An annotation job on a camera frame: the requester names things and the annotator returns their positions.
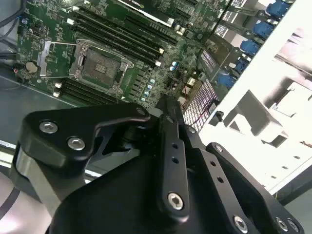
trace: motherboard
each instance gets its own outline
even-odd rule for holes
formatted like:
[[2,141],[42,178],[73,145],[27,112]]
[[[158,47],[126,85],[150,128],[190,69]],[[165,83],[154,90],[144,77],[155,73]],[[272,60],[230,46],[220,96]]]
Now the motherboard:
[[18,28],[24,83],[76,106],[162,95],[185,109],[226,0],[29,0]]

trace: red wire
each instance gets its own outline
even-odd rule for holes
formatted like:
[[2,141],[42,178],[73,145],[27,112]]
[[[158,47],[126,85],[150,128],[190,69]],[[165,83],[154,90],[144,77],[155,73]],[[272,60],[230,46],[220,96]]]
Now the red wire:
[[197,118],[197,120],[195,120],[194,123],[191,124],[191,126],[193,126],[194,124],[196,124],[196,123],[200,120],[200,118],[201,118],[206,112],[207,112],[207,111],[205,110],[203,113],[201,113],[201,115]]
[[185,83],[184,83],[184,92],[185,92],[185,104],[186,104],[186,102],[187,102],[187,95],[186,95],[186,85],[185,85]]

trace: screw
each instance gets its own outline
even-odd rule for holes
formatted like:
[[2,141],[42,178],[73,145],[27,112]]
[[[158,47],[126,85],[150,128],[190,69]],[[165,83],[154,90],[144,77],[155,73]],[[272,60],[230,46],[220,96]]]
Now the screw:
[[247,224],[241,217],[234,216],[234,224],[242,233],[246,234],[248,232]]
[[189,131],[190,131],[191,133],[195,133],[195,132],[196,132],[196,130],[195,130],[194,128],[192,128],[191,126],[188,126],[188,129],[189,129]]
[[78,137],[72,137],[67,141],[67,145],[69,146],[69,148],[73,149],[73,150],[83,150],[84,147],[86,146],[84,141],[81,140]]
[[82,49],[83,51],[87,51],[87,50],[88,50],[88,46],[83,45],[81,49]]
[[28,20],[25,19],[25,18],[23,18],[23,19],[21,20],[21,23],[22,23],[22,24],[28,24]]
[[137,108],[136,110],[140,115],[145,115],[145,112],[141,108]]
[[279,218],[279,217],[276,217],[276,221],[277,221],[277,224],[278,226],[285,232],[288,232],[288,227],[286,226],[286,224]]
[[175,210],[182,210],[183,200],[178,194],[175,193],[168,194],[168,201]]
[[49,121],[42,122],[39,125],[39,128],[42,132],[48,133],[48,134],[56,133],[59,129],[55,123],[49,122]]
[[216,150],[218,150],[220,153],[222,153],[222,152],[223,152],[223,149],[221,148],[221,146],[219,146],[219,145],[215,145],[215,147],[216,147]]
[[289,225],[296,231],[296,233],[299,232],[299,228],[297,227],[297,225],[295,225],[295,223],[291,220],[291,219],[287,219]]

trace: cpu socket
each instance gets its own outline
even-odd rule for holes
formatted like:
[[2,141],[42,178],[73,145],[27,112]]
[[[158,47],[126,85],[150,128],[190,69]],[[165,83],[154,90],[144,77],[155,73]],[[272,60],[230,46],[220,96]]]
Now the cpu socket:
[[116,93],[134,63],[93,41],[78,39],[70,69],[72,78],[98,90]]

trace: ram slot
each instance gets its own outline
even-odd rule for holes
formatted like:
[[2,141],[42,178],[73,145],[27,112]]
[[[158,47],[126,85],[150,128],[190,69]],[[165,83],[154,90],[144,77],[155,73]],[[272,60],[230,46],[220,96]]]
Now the ram slot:
[[82,27],[81,25],[75,26],[72,28],[73,31],[77,31],[80,32],[84,35],[86,35],[89,39],[93,39],[98,41],[99,43],[103,43],[104,45],[108,45],[111,46],[114,49],[117,49],[131,57],[134,57],[138,60],[141,60],[143,62],[145,62],[146,64],[149,64],[150,66],[154,67],[155,66],[155,60],[154,59],[150,59],[136,51],[130,50],[128,48],[123,47],[121,44],[112,41],[112,40],[108,40],[104,37],[102,37],[99,34],[95,34],[94,32],[91,32],[88,28]]
[[117,103],[117,99],[115,97],[109,96],[103,92],[93,89],[92,87],[70,79],[66,80],[62,92],[64,94],[70,93],[71,95],[76,95],[78,98],[84,97],[86,100],[93,100],[93,102],[99,101],[103,104]]
[[186,20],[188,20],[191,17],[189,14],[185,13],[184,11],[181,11],[178,8],[175,9],[175,14],[178,15],[178,16],[183,17]]
[[139,21],[139,20],[137,20],[131,16],[126,16],[126,20],[129,21],[130,23],[135,24],[136,26],[139,26],[139,27],[145,29],[146,31],[160,37],[161,39],[163,39],[166,42],[169,42],[172,45],[177,44],[176,39],[172,38],[171,36],[169,36],[167,34],[162,33],[161,31],[159,31],[157,29],[154,29],[154,28],[142,23],[141,21]]
[[106,103],[99,102],[98,100],[94,100],[92,98],[86,97],[76,92],[72,92],[71,90],[66,90],[66,92],[63,93],[63,97],[70,98],[77,102],[81,102],[91,106],[107,105]]
[[118,35],[114,35],[108,31],[102,30],[101,28],[97,28],[93,24],[85,22],[82,19],[78,19],[77,22],[80,26],[87,28],[89,31],[94,31],[96,34],[99,34],[107,39],[110,39],[111,41],[115,41],[116,43],[122,45],[122,47],[129,48],[132,51],[137,51],[138,53],[154,60],[157,60],[159,58],[159,53],[151,52],[145,50],[145,48],[133,45],[133,43],[131,43],[130,41],[124,40],[123,38],[120,38]]
[[148,40],[143,39],[137,39],[138,37],[135,36],[133,33],[130,34],[129,30],[127,30],[127,34],[123,33],[122,31],[125,31],[125,28],[122,29],[122,31],[118,30],[117,28],[120,26],[117,24],[114,24],[108,20],[106,20],[103,17],[100,17],[96,15],[93,12],[90,12],[86,9],[81,9],[80,11],[74,12],[74,17],[76,20],[84,20],[85,22],[92,23],[96,25],[97,28],[100,28],[101,30],[107,31],[110,34],[120,37],[124,41],[129,41],[131,43],[136,44],[137,46],[140,46],[144,48],[147,51],[154,52],[158,55],[160,55],[160,47],[155,45],[155,43],[149,43]]

